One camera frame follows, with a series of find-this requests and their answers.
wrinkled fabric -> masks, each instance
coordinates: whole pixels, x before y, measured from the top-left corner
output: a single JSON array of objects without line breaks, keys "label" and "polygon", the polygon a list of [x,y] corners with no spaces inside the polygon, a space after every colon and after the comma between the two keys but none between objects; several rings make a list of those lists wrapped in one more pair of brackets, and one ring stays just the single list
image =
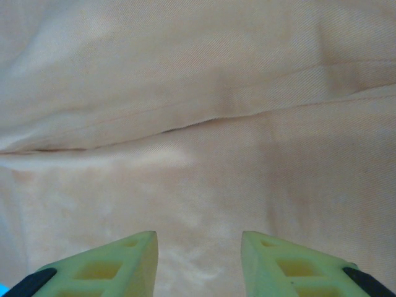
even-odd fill
[{"label": "wrinkled fabric", "polygon": [[3,1],[0,282],[156,230],[155,296],[244,296],[255,230],[395,291],[395,20],[386,0]]}]

stitching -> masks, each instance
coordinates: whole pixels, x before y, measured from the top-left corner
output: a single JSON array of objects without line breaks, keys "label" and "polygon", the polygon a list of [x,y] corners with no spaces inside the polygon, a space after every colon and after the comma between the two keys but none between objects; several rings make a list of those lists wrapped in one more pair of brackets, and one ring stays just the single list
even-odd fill
[{"label": "stitching", "polygon": [[[199,123],[195,123],[195,124],[190,124],[187,126],[183,126],[183,127],[179,127],[179,128],[174,128],[174,129],[170,129],[170,130],[166,130],[163,132],[159,132],[159,133],[154,133],[150,136],[155,136],[155,135],[159,135],[162,133],[166,133],[166,132],[171,132],[173,130],[179,130],[185,127],[192,127],[192,126],[198,126],[202,123],[207,123],[213,120],[221,120],[221,119],[238,119],[238,118],[246,118],[246,117],[250,117],[250,116],[257,116],[259,114],[272,114],[272,113],[276,113],[278,111],[284,111],[284,110],[290,110],[290,109],[297,109],[297,108],[301,108],[304,106],[315,106],[315,105],[335,105],[338,103],[346,103],[346,102],[354,102],[354,101],[361,101],[361,100],[373,100],[373,99],[385,99],[385,98],[392,98],[394,97],[394,95],[389,95],[389,96],[379,96],[379,97],[364,97],[364,98],[357,98],[357,99],[351,99],[351,100],[339,100],[339,101],[330,101],[330,102],[317,102],[317,103],[309,103],[306,105],[299,105],[299,106],[291,106],[288,108],[280,108],[277,110],[270,110],[270,111],[262,111],[260,113],[255,113],[255,114],[249,114],[249,115],[244,115],[244,116],[236,116],[234,118],[232,117],[224,117],[224,118],[213,118],[213,119],[208,119]],[[128,142],[131,141],[135,141],[135,140],[139,140],[139,139],[131,139],[131,140],[125,140],[125,141],[121,141],[121,142],[115,142],[112,144],[105,144],[105,145],[99,145],[97,147],[93,147],[93,148],[54,148],[54,149],[37,149],[37,150],[25,150],[25,151],[16,151],[16,152],[0,152],[0,156],[3,155],[36,155],[38,153],[59,153],[59,152],[86,152],[86,151],[92,151],[92,150],[96,150],[96,149],[102,149],[103,147],[112,147],[115,145],[119,145],[119,144],[126,144]]]},{"label": "stitching", "polygon": [[[370,62],[396,62],[396,59],[362,60],[362,61],[348,61],[348,62],[334,63],[334,64],[316,64],[316,65],[304,67],[304,68],[301,68],[301,69],[298,69],[298,70],[295,70],[295,71],[287,72],[285,74],[278,75],[278,76],[273,77],[271,79],[262,80],[262,81],[259,81],[259,82],[253,82],[253,83],[250,83],[250,84],[243,84],[243,85],[239,85],[238,87],[221,88],[221,89],[217,90],[217,92],[238,90],[238,89],[246,88],[246,87],[254,87],[255,85],[258,85],[258,84],[268,83],[268,82],[271,82],[271,81],[274,81],[274,80],[277,80],[277,79],[281,79],[281,78],[284,78],[284,77],[287,77],[287,76],[290,76],[290,75],[293,75],[293,74],[297,74],[299,72],[303,72],[303,71],[314,69],[314,68],[321,67],[321,66],[329,67],[329,66],[337,66],[337,65],[347,65],[347,64],[354,64],[354,63],[370,63]],[[207,96],[207,95],[210,95],[210,94],[213,94],[213,93],[214,92],[204,93],[202,95],[203,96]],[[192,100],[179,101],[179,102],[171,103],[171,104],[168,104],[168,105],[159,106],[159,107],[156,107],[156,108],[152,108],[150,110],[145,110],[145,111],[140,111],[140,112],[135,112],[135,113],[131,112],[131,113],[125,114],[123,116],[118,116],[116,118],[105,119],[105,120],[102,120],[102,121],[99,121],[99,122],[96,122],[96,123],[92,123],[92,124],[86,125],[84,127],[77,127],[77,128],[73,128],[73,129],[70,129],[70,130],[59,132],[59,133],[57,133],[56,136],[48,136],[48,137],[44,137],[42,139],[38,139],[38,140],[35,140],[35,141],[32,141],[32,142],[28,142],[28,143],[24,144],[24,146],[35,145],[35,144],[38,144],[40,142],[44,142],[44,141],[47,141],[47,140],[50,140],[50,139],[57,139],[57,138],[59,138],[61,136],[64,136],[66,134],[70,134],[72,132],[83,131],[84,129],[88,129],[90,127],[95,127],[95,126],[99,126],[99,125],[104,124],[104,123],[109,123],[109,122],[117,121],[117,120],[120,120],[120,119],[125,119],[125,118],[131,117],[131,116],[135,116],[137,114],[145,114],[145,113],[149,113],[149,112],[152,112],[152,111],[160,110],[162,108],[168,108],[168,107],[178,106],[178,105],[185,104],[185,103],[190,103],[190,102],[196,100],[197,98],[198,97],[195,97]]]}]

blue object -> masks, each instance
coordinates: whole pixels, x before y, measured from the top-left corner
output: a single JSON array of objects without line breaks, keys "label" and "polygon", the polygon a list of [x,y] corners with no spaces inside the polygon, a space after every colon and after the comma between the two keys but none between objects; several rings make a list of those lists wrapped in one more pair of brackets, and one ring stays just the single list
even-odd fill
[{"label": "blue object", "polygon": [[6,294],[8,292],[8,288],[0,284],[0,296]]}]

cloth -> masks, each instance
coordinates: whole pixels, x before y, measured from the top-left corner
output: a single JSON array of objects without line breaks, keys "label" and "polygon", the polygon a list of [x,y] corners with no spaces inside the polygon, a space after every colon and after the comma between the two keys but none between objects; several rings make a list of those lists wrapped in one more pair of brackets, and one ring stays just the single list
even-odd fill
[{"label": "cloth", "polygon": [[244,296],[241,232],[396,290],[396,3],[0,4],[0,282],[156,230],[155,296]]}]

